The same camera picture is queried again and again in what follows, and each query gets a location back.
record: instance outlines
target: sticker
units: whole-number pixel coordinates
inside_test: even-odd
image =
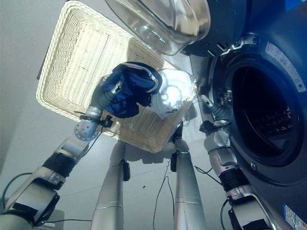
[[[292,10],[293,8],[303,4],[306,0],[284,0],[284,7],[286,11]]]
[[[284,68],[284,70],[286,70],[298,92],[306,91],[306,87],[295,67],[279,48],[268,42],[267,46],[265,47],[265,52],[275,59]]]
[[[293,228],[293,230],[307,230],[307,224],[291,208],[284,204],[284,219]]]

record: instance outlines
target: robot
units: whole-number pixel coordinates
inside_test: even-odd
[[[98,126],[111,127],[112,120],[101,120],[103,109],[121,90],[119,81],[115,87],[104,92],[98,86],[81,121],[74,127],[74,135],[64,140],[45,163],[36,169],[15,191],[0,215],[2,230],[30,230],[40,226],[50,217],[59,200],[57,190],[65,183],[73,167],[88,152],[89,143],[97,137]],[[214,123],[205,121],[201,131],[207,138],[204,146],[210,163],[224,187],[231,205],[228,214],[235,230],[284,229],[272,217],[265,202],[257,195],[237,164],[230,148],[228,121],[223,109],[201,96],[215,116]],[[189,147],[182,139],[182,126],[172,137],[176,152],[171,157],[171,170],[177,173],[175,200],[175,230],[203,230],[205,227],[201,196],[191,162]],[[109,169],[104,179],[94,211],[91,230],[123,230],[123,182],[130,178],[129,164],[125,160],[124,142],[113,148]]]

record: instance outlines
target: wicker basket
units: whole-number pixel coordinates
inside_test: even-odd
[[[126,61],[146,63],[156,69],[174,69],[127,31],[88,6],[68,1],[59,16],[42,68],[36,98],[44,107],[75,121],[85,112],[93,91],[103,76]],[[168,118],[145,107],[132,118],[113,116],[113,126],[104,133],[141,149],[158,152],[168,141],[191,104],[193,93],[182,109]]]

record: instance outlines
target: black wire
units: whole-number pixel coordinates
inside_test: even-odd
[[[167,184],[168,184],[169,190],[171,191],[172,200],[173,200],[173,216],[175,216],[175,203],[174,203],[174,196],[173,196],[173,192],[172,192],[171,185],[169,184],[169,178],[168,178],[168,176],[166,176],[166,178],[167,178]]]
[[[210,174],[208,174],[208,172],[210,172],[210,171],[212,170],[212,168],[209,169],[207,172],[205,172],[203,169],[201,169],[201,168],[199,168],[199,167],[197,167],[197,166],[194,166],[194,167],[195,167],[195,169],[196,169],[197,171],[199,171],[200,173],[206,174],[207,176],[211,177],[211,179],[213,179],[215,182],[217,182],[219,185],[223,186],[218,180],[216,180],[214,177],[212,177]]]
[[[98,136],[96,137],[90,148],[85,152],[84,156],[91,150],[91,148],[93,147],[93,145],[95,144],[95,142],[97,141],[97,139],[100,137],[101,134],[102,134],[102,127],[100,133],[98,134]]]
[[[194,166],[195,167],[195,169],[197,170],[197,171],[199,171],[200,173],[202,173],[202,174],[207,174],[207,173],[209,173],[213,168],[211,167],[211,169],[209,169],[208,171],[204,171],[203,169],[201,169],[201,168],[199,168],[199,167],[197,167],[197,166]]]
[[[224,223],[223,223],[223,211],[224,211],[225,205],[227,204],[227,201],[228,201],[228,199],[224,201],[222,208],[221,208],[221,213],[220,213],[221,225],[222,225],[223,230],[225,230],[225,226],[224,226]]]
[[[163,187],[163,184],[164,184],[164,181],[166,180],[166,178],[167,178],[168,187],[169,187],[169,189],[170,189],[170,191],[171,191],[171,195],[172,195],[172,199],[173,199],[173,216],[175,215],[174,196],[173,196],[173,192],[172,192],[171,186],[170,186],[169,181],[168,181],[169,178],[168,178],[168,176],[166,175],[167,169],[168,169],[168,167],[169,167],[169,162],[170,162],[170,161],[167,162],[167,167],[166,167],[166,171],[165,171],[165,173],[164,173],[163,181],[162,181],[161,187],[160,187],[160,189],[159,189],[158,195],[157,195],[157,197],[156,197],[156,199],[155,199],[155,206],[154,206],[154,213],[153,213],[153,230],[155,230],[155,229],[154,229],[154,218],[155,218],[155,213],[156,213],[156,211],[157,211],[158,197],[159,197],[159,195],[160,195],[160,192],[161,192],[161,190],[162,190],[162,187]]]
[[[67,220],[73,220],[73,221],[88,221],[91,222],[91,219],[61,219],[61,220],[56,220],[56,221],[47,221],[44,223],[58,223],[58,222],[62,222],[62,221],[67,221]]]
[[[3,209],[5,209],[5,202],[4,202],[5,194],[6,194],[6,191],[8,190],[8,188],[10,187],[11,183],[20,176],[30,175],[30,174],[32,174],[32,173],[31,172],[25,172],[25,173],[19,174],[19,175],[15,176],[13,179],[11,179],[11,181],[6,185],[5,189],[3,190],[2,197],[1,197]]]

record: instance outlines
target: blue garment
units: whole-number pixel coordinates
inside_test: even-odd
[[[133,117],[138,114],[137,102],[142,106],[150,106],[151,94],[158,93],[162,85],[162,78],[158,72],[139,62],[119,64],[102,85],[102,90],[113,89],[118,81],[122,81],[122,90],[115,95],[112,103],[105,110],[119,118]]]

